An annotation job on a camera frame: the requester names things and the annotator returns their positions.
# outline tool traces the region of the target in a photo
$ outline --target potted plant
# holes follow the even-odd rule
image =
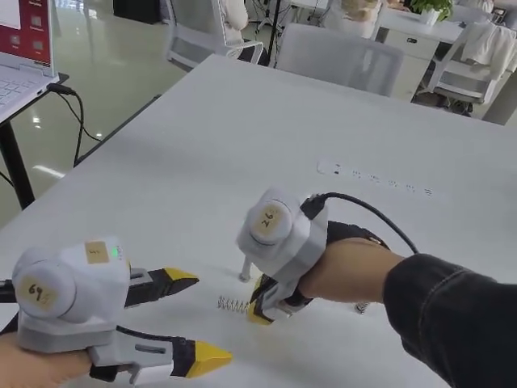
[[[452,0],[411,0],[414,11],[420,12],[420,21],[433,26],[436,21],[446,19],[452,13]]]

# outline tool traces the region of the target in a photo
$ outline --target floor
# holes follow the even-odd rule
[[[86,128],[94,136],[107,136],[185,75],[164,59],[166,25],[116,18],[112,0],[55,2],[57,68],[82,97]],[[253,30],[245,35],[253,39]],[[260,37],[266,40],[268,34]],[[72,169],[78,123],[61,99],[48,95],[13,126],[36,197],[41,196]],[[82,152],[94,143],[84,139]],[[6,171],[2,158],[0,171]],[[0,179],[0,228],[19,211],[14,191]]]

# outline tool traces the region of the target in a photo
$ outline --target handwritten number label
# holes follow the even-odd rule
[[[29,287],[29,293],[37,293],[36,301],[39,302],[41,300],[41,294],[43,293],[43,289],[41,289],[41,287],[37,287],[36,283],[34,283],[31,285],[31,287]]]
[[[105,264],[108,263],[106,243],[104,241],[90,241],[85,244],[86,259],[88,264]]]
[[[30,276],[22,280],[19,289],[20,297],[45,311],[50,310],[57,300],[56,291]]]
[[[257,218],[254,224],[256,233],[268,236],[275,230],[276,226],[282,219],[282,212],[276,205],[266,206]]]

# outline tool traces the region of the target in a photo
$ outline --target black sleeve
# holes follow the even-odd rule
[[[384,303],[404,349],[450,386],[517,387],[517,285],[414,255],[388,274]]]

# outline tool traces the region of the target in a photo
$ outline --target white laptop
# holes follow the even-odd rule
[[[0,123],[58,80],[52,0],[0,0]]]

